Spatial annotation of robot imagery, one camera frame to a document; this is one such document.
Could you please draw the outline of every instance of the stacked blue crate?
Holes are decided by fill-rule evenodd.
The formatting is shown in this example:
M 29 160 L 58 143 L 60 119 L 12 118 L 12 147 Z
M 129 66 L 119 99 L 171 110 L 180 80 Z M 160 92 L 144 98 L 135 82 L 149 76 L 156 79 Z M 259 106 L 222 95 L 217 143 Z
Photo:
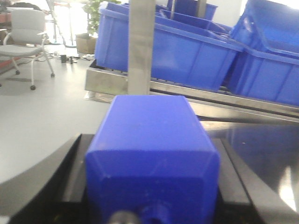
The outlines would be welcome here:
M 162 17 L 171 19 L 170 11 L 160 10 L 160 13 L 161 13 Z M 207 29 L 214 33 L 220 34 L 220 35 L 222 35 L 222 34 L 228 35 L 228 31 L 225 28 L 223 28 L 221 25 L 216 24 L 210 20 L 197 18 L 194 16 L 185 15 L 185 14 L 179 14 L 179 13 L 174 13 L 172 19 L 174 21 L 182 22 L 187 25 L 199 27 L 202 29 Z
M 196 16 L 197 10 L 196 0 L 176 0 L 175 12 L 190 16 Z M 172 0 L 168 0 L 167 7 L 171 10 Z M 206 4 L 206 13 L 204 19 L 212 20 L 218 6 Z
M 102 9 L 96 45 L 97 65 L 128 71 L 127 7 Z M 218 90 L 243 47 L 195 26 L 156 16 L 152 77 L 207 90 Z
M 235 63 L 228 88 L 234 94 L 299 105 L 299 10 L 249 0 L 231 38 L 247 49 Z

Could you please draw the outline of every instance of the blue plastic block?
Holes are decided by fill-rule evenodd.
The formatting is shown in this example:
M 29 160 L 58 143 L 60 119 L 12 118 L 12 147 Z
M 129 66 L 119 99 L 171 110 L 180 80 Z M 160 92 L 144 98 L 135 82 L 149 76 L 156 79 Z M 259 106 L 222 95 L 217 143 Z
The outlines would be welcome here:
M 161 10 L 160 12 L 163 17 L 165 17 L 167 19 L 171 18 L 170 11 Z M 179 14 L 179 13 L 174 14 L 173 20 L 182 22 L 182 23 L 185 23 L 185 24 L 188 24 L 191 26 L 199 27 L 202 29 L 207 29 L 207 30 L 213 31 L 218 34 L 228 34 L 228 31 L 226 29 L 224 29 L 220 25 L 218 25 L 210 20 L 201 19 L 201 18 L 197 18 L 194 16 L 189 16 L 189 15 L 184 15 L 184 14 Z
M 253 49 L 299 58 L 299 10 L 268 0 L 249 0 L 231 37 Z
M 172 0 L 168 0 L 167 7 L 172 8 Z M 207 4 L 204 19 L 212 20 L 218 6 Z M 190 16 L 196 16 L 197 1 L 195 0 L 177 0 L 175 5 L 175 12 Z
M 97 65 L 128 71 L 128 13 L 109 3 L 101 10 Z M 152 77 L 207 90 L 218 90 L 243 47 L 213 32 L 156 16 Z
M 117 96 L 85 159 L 92 224 L 212 223 L 219 153 L 184 97 Z
M 299 60 L 246 49 L 228 88 L 234 94 L 299 105 Z

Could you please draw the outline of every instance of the metal pole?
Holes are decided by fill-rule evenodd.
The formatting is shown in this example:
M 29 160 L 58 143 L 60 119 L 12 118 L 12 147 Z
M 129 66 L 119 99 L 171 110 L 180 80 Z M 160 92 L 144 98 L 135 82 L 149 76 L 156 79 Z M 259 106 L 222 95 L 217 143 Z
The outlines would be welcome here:
M 171 14 L 170 14 L 170 19 L 171 20 L 173 20 L 173 17 L 174 17 L 174 12 L 175 12 L 175 8 L 176 8 L 176 1 L 177 0 L 172 0 Z
M 128 94 L 147 95 L 154 41 L 155 0 L 131 0 L 129 15 Z
M 204 18 L 206 15 L 206 0 L 198 0 L 196 15 L 199 18 Z

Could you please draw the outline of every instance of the metal rail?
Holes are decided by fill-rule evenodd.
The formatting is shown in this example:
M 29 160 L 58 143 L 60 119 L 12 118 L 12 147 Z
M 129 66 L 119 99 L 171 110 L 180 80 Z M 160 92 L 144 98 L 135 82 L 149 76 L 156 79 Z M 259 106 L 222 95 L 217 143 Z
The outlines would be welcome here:
M 124 73 L 88 68 L 85 89 L 91 94 L 86 99 L 110 102 L 115 95 L 128 93 L 128 77 Z M 152 79 L 150 94 L 183 95 L 195 113 L 203 119 L 245 123 L 299 122 L 299 108 L 257 99 L 210 92 L 179 84 Z

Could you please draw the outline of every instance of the chair armrest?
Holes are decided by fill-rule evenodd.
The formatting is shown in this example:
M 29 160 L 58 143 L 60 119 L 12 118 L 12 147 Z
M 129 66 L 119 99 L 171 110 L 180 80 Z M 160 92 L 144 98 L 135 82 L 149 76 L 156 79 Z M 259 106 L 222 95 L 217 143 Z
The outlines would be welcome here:
M 8 39 L 10 38 L 10 36 L 11 36 L 11 33 L 7 33 L 7 34 L 6 34 L 6 36 L 5 36 L 4 40 L 3 40 L 3 45 L 6 45 L 6 44 L 7 44 L 7 41 L 8 41 Z
M 45 42 L 46 40 L 48 40 L 48 38 L 49 38 L 47 31 L 43 31 L 43 32 L 38 33 L 38 34 L 36 34 L 36 35 L 42 35 L 42 36 L 43 36 L 42 46 L 44 45 L 44 42 Z
M 37 35 L 44 35 L 44 34 L 48 34 L 47 31 L 43 31 L 41 33 L 38 33 Z

